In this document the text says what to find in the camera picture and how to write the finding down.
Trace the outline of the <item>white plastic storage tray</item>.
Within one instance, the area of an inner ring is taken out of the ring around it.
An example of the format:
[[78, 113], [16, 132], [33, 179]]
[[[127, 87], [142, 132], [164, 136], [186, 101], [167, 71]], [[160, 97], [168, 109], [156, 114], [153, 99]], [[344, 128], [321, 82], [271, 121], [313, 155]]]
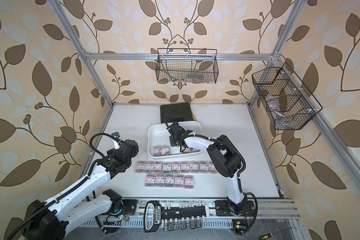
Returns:
[[[179, 125], [185, 130], [192, 130], [195, 134], [202, 134], [201, 125], [196, 121], [179, 122]], [[155, 156], [154, 147], [167, 146], [170, 150], [170, 154], [167, 156]], [[170, 133], [167, 130], [167, 126], [163, 124], [156, 124], [149, 128], [148, 131], [148, 150], [149, 156], [156, 160], [163, 160], [169, 158], [175, 158], [180, 155], [195, 156], [201, 152], [183, 154], [180, 152], [180, 147], [171, 147]]]

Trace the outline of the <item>paper clip box eleventh removed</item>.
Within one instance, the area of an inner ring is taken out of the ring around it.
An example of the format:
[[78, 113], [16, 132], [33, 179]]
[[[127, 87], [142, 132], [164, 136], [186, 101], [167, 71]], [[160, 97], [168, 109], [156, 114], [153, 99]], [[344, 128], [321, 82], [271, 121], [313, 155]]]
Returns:
[[165, 176], [164, 175], [156, 175], [155, 176], [155, 187], [162, 188], [165, 186]]

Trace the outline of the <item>paper clip box fourteenth removed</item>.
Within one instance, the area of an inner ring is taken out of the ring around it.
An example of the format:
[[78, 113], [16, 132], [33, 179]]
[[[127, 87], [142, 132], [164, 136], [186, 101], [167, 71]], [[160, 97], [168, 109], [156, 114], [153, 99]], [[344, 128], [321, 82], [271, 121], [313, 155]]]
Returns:
[[184, 177], [184, 188], [185, 189], [193, 189], [194, 188], [194, 177], [193, 176], [185, 176]]

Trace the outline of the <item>paper clip box thirteenth removed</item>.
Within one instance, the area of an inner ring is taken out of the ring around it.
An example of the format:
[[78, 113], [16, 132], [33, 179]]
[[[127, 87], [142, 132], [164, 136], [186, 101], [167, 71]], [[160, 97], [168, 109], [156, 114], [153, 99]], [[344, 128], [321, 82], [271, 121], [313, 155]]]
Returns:
[[183, 175], [175, 175], [175, 188], [184, 188], [184, 176]]

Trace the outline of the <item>paper clip box twelfth removed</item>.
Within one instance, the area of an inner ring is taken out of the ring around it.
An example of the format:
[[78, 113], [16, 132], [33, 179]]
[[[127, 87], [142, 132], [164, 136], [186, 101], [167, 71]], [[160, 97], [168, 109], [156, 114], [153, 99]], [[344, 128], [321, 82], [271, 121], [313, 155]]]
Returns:
[[165, 188], [173, 188], [175, 184], [175, 176], [174, 175], [165, 175]]

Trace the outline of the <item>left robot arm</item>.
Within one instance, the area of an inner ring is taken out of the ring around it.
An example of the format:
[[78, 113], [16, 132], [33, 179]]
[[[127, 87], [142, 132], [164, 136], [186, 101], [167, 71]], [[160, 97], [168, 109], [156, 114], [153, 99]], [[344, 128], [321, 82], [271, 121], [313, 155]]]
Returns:
[[104, 134], [117, 144], [107, 154], [101, 153], [90, 140], [91, 150], [101, 157], [91, 163], [88, 173], [59, 194], [44, 202], [31, 203], [26, 218], [7, 236], [12, 240], [19, 232], [27, 240], [62, 240], [82, 223], [108, 212], [122, 196], [109, 189], [87, 203], [79, 203], [117, 174], [124, 173], [132, 165], [132, 158], [139, 152], [134, 140], [121, 140], [120, 136]]

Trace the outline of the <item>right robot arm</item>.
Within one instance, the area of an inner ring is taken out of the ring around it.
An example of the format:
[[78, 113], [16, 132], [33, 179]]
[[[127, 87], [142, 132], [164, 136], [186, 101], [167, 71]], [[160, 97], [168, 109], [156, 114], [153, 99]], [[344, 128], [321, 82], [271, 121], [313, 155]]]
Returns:
[[208, 153], [217, 172], [226, 178], [227, 188], [227, 212], [234, 216], [241, 216], [245, 213], [245, 207], [249, 207], [248, 197], [253, 198], [254, 217], [247, 227], [233, 227], [236, 235], [245, 235], [254, 225], [258, 216], [258, 200], [251, 192], [244, 192], [241, 184], [241, 173], [246, 169], [246, 162], [242, 154], [230, 141], [221, 135], [218, 138], [210, 138], [195, 134], [191, 130], [185, 130], [171, 116], [165, 115], [165, 125], [170, 133], [170, 142], [179, 147], [183, 152], [186, 149], [196, 148]]

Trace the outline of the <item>black socket set holder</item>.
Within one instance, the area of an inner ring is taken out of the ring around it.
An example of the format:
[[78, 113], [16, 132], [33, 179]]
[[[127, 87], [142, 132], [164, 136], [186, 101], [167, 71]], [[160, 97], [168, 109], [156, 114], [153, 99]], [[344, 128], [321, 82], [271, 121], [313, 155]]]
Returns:
[[149, 201], [145, 206], [143, 227], [146, 233], [156, 232], [160, 227], [164, 231], [177, 231], [202, 228], [210, 208], [204, 203], [179, 203], [172, 207], [158, 201]]

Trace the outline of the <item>yellow handled screwdriver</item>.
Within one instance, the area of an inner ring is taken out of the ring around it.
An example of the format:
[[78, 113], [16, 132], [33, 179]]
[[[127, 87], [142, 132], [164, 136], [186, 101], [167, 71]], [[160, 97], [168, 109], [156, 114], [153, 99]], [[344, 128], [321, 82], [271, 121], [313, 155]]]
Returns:
[[273, 233], [268, 233], [268, 234], [262, 235], [262, 236], [259, 237], [259, 240], [267, 240], [267, 239], [273, 238], [274, 235], [279, 234], [279, 233], [284, 232], [284, 231], [287, 231], [287, 230], [290, 230], [290, 229], [292, 229], [292, 227], [285, 228], [285, 229], [282, 229], [282, 230], [278, 230], [278, 231], [273, 232]]

